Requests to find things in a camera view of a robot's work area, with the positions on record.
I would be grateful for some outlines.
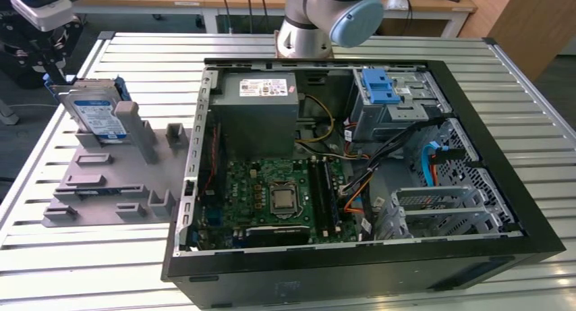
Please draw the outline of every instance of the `blue hard drive label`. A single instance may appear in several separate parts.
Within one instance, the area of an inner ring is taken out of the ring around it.
[[[81,120],[100,139],[113,141],[127,137],[127,130],[113,115],[111,101],[73,101],[73,104]]]

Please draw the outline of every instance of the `sticker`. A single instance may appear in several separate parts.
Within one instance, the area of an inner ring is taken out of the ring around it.
[[[173,2],[173,5],[180,5],[180,6],[200,6],[199,2]]]
[[[241,80],[240,96],[288,96],[287,80]]]
[[[395,88],[396,94],[411,94],[411,89],[408,87]]]
[[[344,140],[352,142],[352,131],[344,130]]]
[[[372,203],[372,206],[375,208],[380,208],[384,205],[385,200],[379,196],[375,200],[375,202]]]
[[[76,112],[92,133],[101,139],[119,141],[127,137],[120,120],[113,116],[109,101],[73,101]]]
[[[372,231],[372,225],[369,224],[368,220],[365,218],[361,219],[361,227],[364,230],[371,233]]]

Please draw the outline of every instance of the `desk leg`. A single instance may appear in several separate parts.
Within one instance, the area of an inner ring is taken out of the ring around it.
[[[204,16],[204,24],[207,25],[207,33],[217,33],[217,9],[201,9],[201,15]]]
[[[15,125],[19,122],[19,116],[8,107],[7,103],[0,100],[0,122],[5,125]]]
[[[461,27],[468,18],[468,12],[452,12],[452,18],[441,32],[443,38],[456,38],[460,34]]]

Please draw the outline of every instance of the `cpu socket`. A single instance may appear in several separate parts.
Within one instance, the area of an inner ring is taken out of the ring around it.
[[[275,181],[269,183],[269,213],[293,215],[297,212],[297,187],[292,181]]]

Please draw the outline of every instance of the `green motherboard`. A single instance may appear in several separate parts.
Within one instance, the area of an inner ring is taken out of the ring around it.
[[[323,163],[329,166],[328,181],[337,189],[345,182],[341,162],[335,159]],[[212,227],[219,237],[212,240],[216,249],[233,248],[232,230],[264,226],[309,227],[309,244],[356,241],[353,218],[339,218],[336,210],[331,210],[336,231],[317,233],[319,202],[311,193],[309,164],[309,160],[287,159],[228,162],[221,224]]]

